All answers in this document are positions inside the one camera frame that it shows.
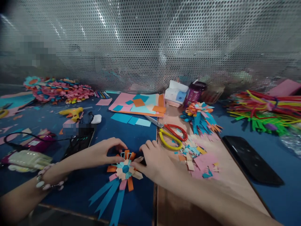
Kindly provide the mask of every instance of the stack of paper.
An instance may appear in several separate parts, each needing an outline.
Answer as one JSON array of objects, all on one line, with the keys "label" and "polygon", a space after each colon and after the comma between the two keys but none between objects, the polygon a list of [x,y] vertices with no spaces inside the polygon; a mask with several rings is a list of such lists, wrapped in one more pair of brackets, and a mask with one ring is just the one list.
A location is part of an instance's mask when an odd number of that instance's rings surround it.
[{"label": "stack of paper", "polygon": [[109,107],[109,110],[120,113],[163,117],[166,108],[163,94],[121,93]]}]

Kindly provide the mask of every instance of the bracelet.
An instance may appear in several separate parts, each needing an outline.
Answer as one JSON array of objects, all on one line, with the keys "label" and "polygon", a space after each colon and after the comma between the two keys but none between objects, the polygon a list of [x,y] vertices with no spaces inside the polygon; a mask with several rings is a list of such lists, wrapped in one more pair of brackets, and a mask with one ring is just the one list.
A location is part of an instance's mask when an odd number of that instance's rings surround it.
[{"label": "bracelet", "polygon": [[49,170],[49,169],[50,169],[52,166],[54,166],[54,165],[55,165],[54,163],[51,163],[50,165],[45,166],[44,169],[42,169],[42,170],[38,173],[38,175],[37,175],[37,181],[38,181],[38,183],[37,183],[37,185],[36,185],[37,188],[42,188],[43,191],[46,191],[46,190],[48,190],[48,189],[53,189],[53,188],[55,188],[55,187],[58,187],[57,189],[60,191],[60,190],[62,190],[62,189],[64,188],[63,184],[64,184],[65,181],[67,181],[67,179],[68,179],[67,177],[65,178],[65,180],[60,181],[60,182],[59,182],[58,184],[56,184],[56,185],[45,184],[45,182],[42,180],[44,173],[45,173],[47,170]]}]

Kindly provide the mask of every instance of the blue paper strip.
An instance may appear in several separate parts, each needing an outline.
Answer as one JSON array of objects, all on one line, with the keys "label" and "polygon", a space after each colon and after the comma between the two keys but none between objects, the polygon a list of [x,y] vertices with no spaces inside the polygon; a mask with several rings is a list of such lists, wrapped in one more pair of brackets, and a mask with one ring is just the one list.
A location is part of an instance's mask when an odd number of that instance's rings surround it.
[{"label": "blue paper strip", "polygon": [[117,226],[118,225],[122,202],[123,202],[123,198],[124,198],[124,192],[125,192],[125,190],[119,190],[119,192],[118,192],[116,204],[114,207],[114,211],[113,211],[111,222],[110,222],[109,226],[112,226],[112,225]]},{"label": "blue paper strip", "polygon": [[107,208],[109,202],[111,201],[113,195],[115,194],[117,188],[119,187],[120,180],[119,179],[117,179],[117,180],[115,179],[113,181],[114,181],[114,183],[113,183],[112,187],[110,188],[110,190],[108,191],[108,193],[106,194],[106,196],[103,198],[103,200],[101,201],[101,203],[99,204],[99,206],[95,210],[95,212],[97,212],[98,210],[100,210],[100,213],[99,213],[99,216],[98,216],[98,220],[101,218],[101,216],[104,213],[105,209]]},{"label": "blue paper strip", "polygon": [[106,183],[101,189],[98,190],[90,199],[91,201],[90,205],[91,206],[97,199],[99,199],[100,196],[102,196],[103,193],[105,193],[114,183],[115,180],[112,180],[108,183]]},{"label": "blue paper strip", "polygon": [[114,107],[114,111],[120,111],[123,108],[123,106],[121,105],[117,105],[116,107]]}]

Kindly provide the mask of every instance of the yellow-handled scissors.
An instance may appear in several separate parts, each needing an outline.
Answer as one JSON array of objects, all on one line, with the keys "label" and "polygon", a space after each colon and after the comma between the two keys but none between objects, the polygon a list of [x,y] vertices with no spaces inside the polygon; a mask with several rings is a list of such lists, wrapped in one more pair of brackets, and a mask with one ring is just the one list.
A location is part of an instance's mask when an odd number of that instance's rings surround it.
[{"label": "yellow-handled scissors", "polygon": [[[186,131],[183,128],[181,128],[181,127],[179,127],[177,125],[172,125],[172,124],[165,124],[164,125],[164,124],[159,123],[157,120],[153,119],[150,116],[145,116],[145,117],[148,120],[150,120],[152,123],[154,123],[156,126],[158,126],[160,128],[160,130],[159,130],[159,136],[160,136],[160,139],[161,139],[162,143],[166,147],[168,147],[169,149],[174,150],[174,151],[181,150],[181,148],[182,148],[182,141],[186,141],[188,139],[187,133],[186,133]],[[171,135],[170,133],[164,131],[163,130],[164,127],[166,129],[168,129],[173,135]],[[183,133],[184,138],[182,138],[179,135],[177,135],[176,132],[171,129],[171,127],[175,127],[175,128],[178,128],[179,130],[181,130],[181,132]],[[167,144],[166,141],[163,138],[163,134],[165,134],[166,136],[169,136],[171,139],[175,140],[178,143],[179,146],[178,147],[173,147],[173,146],[170,146],[169,144]]]}]

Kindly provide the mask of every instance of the perforated metal sheet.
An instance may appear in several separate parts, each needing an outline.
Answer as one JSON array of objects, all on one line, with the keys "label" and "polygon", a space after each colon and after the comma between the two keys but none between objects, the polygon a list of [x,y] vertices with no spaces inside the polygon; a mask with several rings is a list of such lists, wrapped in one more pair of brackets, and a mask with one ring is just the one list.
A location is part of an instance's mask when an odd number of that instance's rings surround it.
[{"label": "perforated metal sheet", "polygon": [[300,81],[301,1],[19,0],[1,15],[1,81],[69,77],[158,92],[177,80],[265,91]]}]

